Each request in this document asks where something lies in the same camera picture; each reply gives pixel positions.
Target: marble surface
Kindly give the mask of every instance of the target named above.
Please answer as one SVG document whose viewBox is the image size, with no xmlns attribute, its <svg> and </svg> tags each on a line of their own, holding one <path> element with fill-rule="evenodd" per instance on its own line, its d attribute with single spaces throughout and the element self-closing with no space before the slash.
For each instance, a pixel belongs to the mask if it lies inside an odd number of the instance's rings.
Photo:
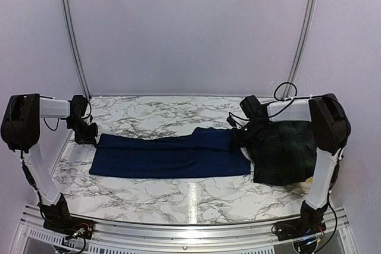
<svg viewBox="0 0 381 254">
<path fill-rule="evenodd" d="M 229 111 L 243 115 L 241 98 L 93 98 L 100 133 L 154 139 L 191 134 L 196 127 L 230 128 Z M 97 218 L 159 224 L 216 224 L 297 214 L 309 184 L 252 182 L 252 174 L 175 180 L 90 175 L 95 148 L 69 141 L 53 179 L 70 211 Z"/>
</svg>

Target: navy blue cloth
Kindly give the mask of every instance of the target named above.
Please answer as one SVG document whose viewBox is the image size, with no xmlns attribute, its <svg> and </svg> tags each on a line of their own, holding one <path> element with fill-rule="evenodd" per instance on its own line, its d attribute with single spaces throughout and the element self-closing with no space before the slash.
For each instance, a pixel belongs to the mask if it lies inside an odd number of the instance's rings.
<svg viewBox="0 0 381 254">
<path fill-rule="evenodd" d="M 121 178 L 207 178 L 250 173 L 241 150 L 230 150 L 231 130 L 196 128 L 191 135 L 155 140 L 102 134 L 92 175 Z"/>
</svg>

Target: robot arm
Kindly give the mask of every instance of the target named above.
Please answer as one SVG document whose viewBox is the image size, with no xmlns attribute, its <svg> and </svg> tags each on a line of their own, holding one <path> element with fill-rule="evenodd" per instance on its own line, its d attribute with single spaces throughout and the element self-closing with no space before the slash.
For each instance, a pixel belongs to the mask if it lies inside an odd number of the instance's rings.
<svg viewBox="0 0 381 254">
<path fill-rule="evenodd" d="M 10 98 L 1 124 L 1 137 L 14 152 L 20 152 L 22 169 L 27 181 L 39 197 L 44 227 L 53 231 L 75 236 L 86 223 L 92 228 L 92 221 L 72 217 L 67 202 L 55 186 L 49 172 L 44 168 L 38 144 L 40 137 L 40 118 L 65 120 L 68 129 L 74 130 L 74 139 L 78 144 L 95 144 L 98 126 L 87 124 L 83 118 L 88 100 L 75 95 L 71 101 L 46 98 L 39 94 L 15 95 Z M 87 229 L 83 237 L 91 238 Z"/>
<path fill-rule="evenodd" d="M 241 102 L 249 122 L 242 128 L 233 128 L 233 146 L 244 147 L 262 130 L 269 121 L 309 121 L 317 147 L 314 179 L 306 200 L 302 204 L 301 218 L 278 222 L 276 233 L 279 240 L 294 239 L 326 229 L 323 215 L 327 210 L 329 192 L 339 171 L 339 157 L 351 132 L 351 125 L 342 105 L 334 94 L 294 98 L 291 101 L 277 101 L 260 104 L 255 96 Z"/>
</svg>

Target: tartan kilt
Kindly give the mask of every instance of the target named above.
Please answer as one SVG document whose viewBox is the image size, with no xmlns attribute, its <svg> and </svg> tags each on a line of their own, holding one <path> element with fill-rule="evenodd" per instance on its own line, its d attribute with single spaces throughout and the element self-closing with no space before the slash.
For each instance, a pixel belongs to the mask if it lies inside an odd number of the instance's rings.
<svg viewBox="0 0 381 254">
<path fill-rule="evenodd" d="M 314 174 L 316 146 L 310 122 L 270 122 L 266 133 L 252 139 L 247 149 L 255 163 L 255 183 L 284 186 Z"/>
</svg>

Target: white wall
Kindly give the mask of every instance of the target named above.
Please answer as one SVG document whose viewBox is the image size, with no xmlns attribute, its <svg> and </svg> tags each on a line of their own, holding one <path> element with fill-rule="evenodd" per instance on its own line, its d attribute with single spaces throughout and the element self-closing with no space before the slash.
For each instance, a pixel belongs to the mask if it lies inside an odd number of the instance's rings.
<svg viewBox="0 0 381 254">
<path fill-rule="evenodd" d="M 74 69 L 60 0 L 0 0 L 0 116 L 9 98 L 41 93 L 71 99 L 81 93 Z M 42 126 L 40 138 L 46 167 L 50 167 L 67 130 L 61 123 L 53 133 Z M 35 195 L 21 165 L 0 140 L 0 253 L 8 253 L 27 202 Z"/>
<path fill-rule="evenodd" d="M 70 0 L 96 95 L 272 95 L 288 79 L 306 4 Z"/>
<path fill-rule="evenodd" d="M 381 0 L 318 0 L 296 84 L 333 92 L 352 124 L 334 189 L 360 253 L 380 253 Z"/>
</svg>

